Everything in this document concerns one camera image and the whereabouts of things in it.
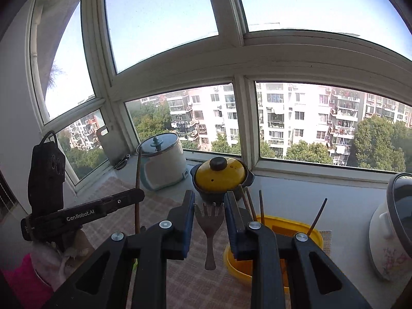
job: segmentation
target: metal screw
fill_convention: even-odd
[[[170,222],[170,221],[168,221],[168,220],[161,221],[161,222],[159,223],[159,226],[160,226],[162,229],[168,229],[168,228],[170,228],[170,227],[172,226],[172,222]]]
[[[123,232],[115,232],[114,234],[112,234],[112,240],[114,241],[121,241],[124,237]]]
[[[296,239],[298,241],[307,241],[308,240],[308,236],[306,234],[304,234],[303,232],[298,232],[295,236],[296,236]]]
[[[249,222],[249,227],[253,230],[258,230],[261,228],[261,226],[262,225],[259,222],[256,222],[256,221]]]

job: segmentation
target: white rice cooker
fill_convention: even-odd
[[[388,183],[387,199],[369,226],[370,259],[377,274],[395,281],[412,275],[412,175],[399,173]]]
[[[141,143],[140,180],[148,190],[159,190],[188,175],[182,144],[175,133],[162,133]]]

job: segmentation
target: wooden stick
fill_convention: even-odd
[[[319,217],[320,217],[321,214],[322,214],[323,208],[325,207],[325,204],[326,204],[326,201],[327,201],[327,200],[328,200],[328,199],[325,199],[325,200],[323,201],[322,206],[321,206],[321,208],[319,209],[319,212],[318,212],[318,214],[316,215],[316,218],[315,218],[315,220],[313,221],[312,226],[310,227],[310,229],[309,229],[309,231],[308,231],[308,233],[307,233],[308,237],[310,236],[310,234],[312,233],[313,229],[315,228],[315,225],[316,225],[316,223],[318,222]]]
[[[139,148],[139,155],[137,157],[136,169],[136,189],[140,189],[140,165],[142,162],[142,148]],[[134,233],[140,233],[140,204],[134,205]]]
[[[252,218],[255,222],[257,222],[257,218],[256,218],[256,212],[255,212],[255,208],[253,207],[253,202],[252,202],[252,198],[251,198],[251,194],[249,193],[249,188],[246,187],[246,195],[248,196],[248,201],[249,201],[249,205],[251,207],[251,212],[252,212]]]
[[[251,212],[251,208],[249,207],[249,203],[246,200],[246,196],[245,196],[245,192],[243,191],[243,187],[242,185],[238,185],[237,186],[238,189],[240,190],[241,194],[242,194],[242,200],[243,200],[243,204],[245,205],[245,209],[249,212],[250,216],[252,217],[252,212]]]
[[[259,202],[260,202],[260,222],[264,225],[263,196],[262,196],[261,190],[259,190]]]

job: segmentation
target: black lid knob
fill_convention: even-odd
[[[224,170],[227,166],[227,160],[225,157],[214,157],[209,162],[211,170]]]

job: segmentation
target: white ceramic jar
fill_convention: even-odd
[[[395,281],[412,275],[412,178],[394,175],[387,199],[374,212],[369,226],[372,265],[380,277]]]

